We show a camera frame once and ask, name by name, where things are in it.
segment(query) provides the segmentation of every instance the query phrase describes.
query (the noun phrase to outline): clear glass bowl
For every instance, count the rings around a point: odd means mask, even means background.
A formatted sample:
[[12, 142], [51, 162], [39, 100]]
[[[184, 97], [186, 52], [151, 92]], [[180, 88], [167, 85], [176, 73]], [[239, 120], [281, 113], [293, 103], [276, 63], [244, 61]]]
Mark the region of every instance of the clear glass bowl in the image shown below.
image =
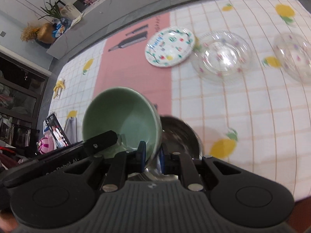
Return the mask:
[[311, 83], [311, 45], [307, 40], [297, 34], [280, 34], [274, 39], [273, 50], [293, 79]]
[[240, 36], [231, 32], [209, 32], [199, 42], [190, 61], [201, 77], [231, 82], [242, 77], [242, 71], [248, 69], [252, 51]]

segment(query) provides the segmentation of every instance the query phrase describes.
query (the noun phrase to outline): green bowl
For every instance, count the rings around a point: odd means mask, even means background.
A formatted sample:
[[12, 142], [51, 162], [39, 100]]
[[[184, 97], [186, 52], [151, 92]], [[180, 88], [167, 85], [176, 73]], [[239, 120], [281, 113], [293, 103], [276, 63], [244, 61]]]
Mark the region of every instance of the green bowl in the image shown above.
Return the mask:
[[82, 123], [82, 137], [87, 140], [112, 130], [118, 142], [101, 153], [112, 158], [121, 151], [136, 150], [141, 140], [146, 142], [146, 161], [158, 152], [162, 126], [154, 105], [133, 89], [116, 87], [100, 93], [88, 106]]

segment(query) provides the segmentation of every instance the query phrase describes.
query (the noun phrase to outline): metal bowl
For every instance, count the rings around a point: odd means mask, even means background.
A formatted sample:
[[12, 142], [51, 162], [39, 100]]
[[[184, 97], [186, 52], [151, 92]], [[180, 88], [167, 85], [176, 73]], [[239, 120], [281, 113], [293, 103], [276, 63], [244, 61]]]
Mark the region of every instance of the metal bowl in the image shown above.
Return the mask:
[[[167, 145], [169, 152], [185, 152], [192, 158], [202, 158], [202, 142], [195, 131], [184, 121], [172, 117], [161, 116], [162, 143]], [[140, 175], [141, 180], [148, 181], [171, 181], [176, 180], [176, 175], [164, 175], [161, 173], [159, 155], [157, 155], [144, 173]]]
[[248, 43], [231, 32], [210, 32], [199, 38], [199, 47], [190, 61], [199, 76], [215, 82], [242, 77], [250, 66], [252, 51]]
[[278, 35], [273, 50], [284, 70], [296, 81], [311, 83], [311, 44], [292, 33]]

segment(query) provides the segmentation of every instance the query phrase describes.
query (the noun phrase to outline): ribbed gray surface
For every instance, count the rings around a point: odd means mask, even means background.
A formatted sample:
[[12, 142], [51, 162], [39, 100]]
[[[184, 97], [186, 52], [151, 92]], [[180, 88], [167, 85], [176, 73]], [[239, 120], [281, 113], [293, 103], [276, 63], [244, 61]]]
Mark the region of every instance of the ribbed gray surface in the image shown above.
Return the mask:
[[94, 209], [71, 226], [54, 230], [23, 226], [14, 232], [294, 232], [286, 223], [266, 229], [237, 226], [220, 217], [203, 193], [188, 191], [179, 181], [157, 182], [153, 189], [148, 187], [151, 183], [127, 181], [120, 191], [102, 194]]

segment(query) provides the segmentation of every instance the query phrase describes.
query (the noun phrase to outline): brown vase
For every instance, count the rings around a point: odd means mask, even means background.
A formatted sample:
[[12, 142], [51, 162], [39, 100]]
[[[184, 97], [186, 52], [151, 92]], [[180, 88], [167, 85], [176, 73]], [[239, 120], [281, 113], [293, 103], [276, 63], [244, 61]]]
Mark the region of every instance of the brown vase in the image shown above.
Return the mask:
[[52, 37], [52, 32], [54, 27], [51, 23], [45, 23], [40, 27], [40, 30], [37, 32], [37, 39], [46, 44], [52, 44], [56, 38]]

